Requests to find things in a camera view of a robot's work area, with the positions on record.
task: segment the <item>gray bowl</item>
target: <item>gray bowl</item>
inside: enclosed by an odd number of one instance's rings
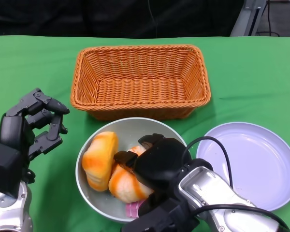
[[[182,144],[186,145],[180,135],[171,127],[162,122],[149,118],[131,117],[111,122],[100,128],[92,134],[85,142],[79,152],[76,162],[76,182],[80,193],[84,200],[97,211],[99,214],[119,223],[127,223],[133,221],[133,218],[126,217],[125,204],[114,198],[109,191],[97,192],[89,187],[86,174],[82,168],[83,154],[89,148],[92,139],[96,134],[104,131],[116,132],[119,139],[119,150],[128,150],[129,148],[139,145],[137,140],[144,135],[158,133],[163,134],[167,138],[175,138]]]

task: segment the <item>wicker basket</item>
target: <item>wicker basket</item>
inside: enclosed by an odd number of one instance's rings
[[[187,117],[210,96],[195,46],[93,47],[78,55],[71,104],[99,120],[163,120]]]

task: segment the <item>lavender plate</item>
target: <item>lavender plate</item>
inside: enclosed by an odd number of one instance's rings
[[[245,122],[232,122],[211,129],[230,158],[234,190],[257,207],[276,210],[290,201],[290,147],[270,130]],[[201,141],[197,157],[210,162],[227,182],[229,175],[220,147]]]

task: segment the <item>table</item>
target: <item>table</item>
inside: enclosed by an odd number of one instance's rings
[[[118,232],[120,225],[94,212],[75,181],[75,163],[86,139],[106,124],[70,105],[78,52],[86,47],[124,44],[194,44],[204,55],[212,99],[184,120],[165,121],[188,143],[221,123],[264,126],[290,145],[290,38],[229,37],[129,40],[105,38],[0,37],[0,118],[35,87],[66,104],[69,129],[63,144],[36,158],[30,168],[30,214],[35,232]],[[275,213],[290,227],[290,202]],[[198,232],[208,232],[203,223]]]

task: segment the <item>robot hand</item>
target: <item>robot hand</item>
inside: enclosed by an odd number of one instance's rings
[[[189,145],[159,134],[144,136],[139,143],[147,149],[141,156],[121,151],[114,159],[155,192],[139,208],[140,217],[122,232],[190,232],[198,219],[212,232],[289,232],[280,218],[235,193],[231,181],[229,185],[210,163],[184,156]]]
[[[63,115],[69,109],[36,88],[5,113],[0,124],[0,231],[30,232],[31,191],[35,174],[30,161],[62,143]],[[35,136],[33,129],[49,125],[49,131]]]

